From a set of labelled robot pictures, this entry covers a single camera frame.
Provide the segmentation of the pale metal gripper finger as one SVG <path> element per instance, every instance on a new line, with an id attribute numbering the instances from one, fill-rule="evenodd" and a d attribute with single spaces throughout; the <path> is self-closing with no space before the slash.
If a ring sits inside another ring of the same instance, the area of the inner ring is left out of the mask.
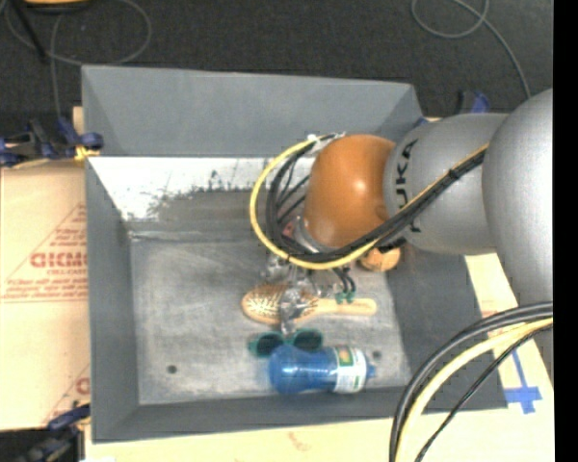
<path id="1" fill-rule="evenodd" d="M 290 289 L 288 302 L 291 314 L 311 314 L 319 304 L 319 297 L 298 289 Z"/>
<path id="2" fill-rule="evenodd" d="M 299 310 L 295 305 L 282 304 L 279 307 L 280 330 L 283 335 L 293 335 L 296 330 L 296 317 L 299 315 Z"/>

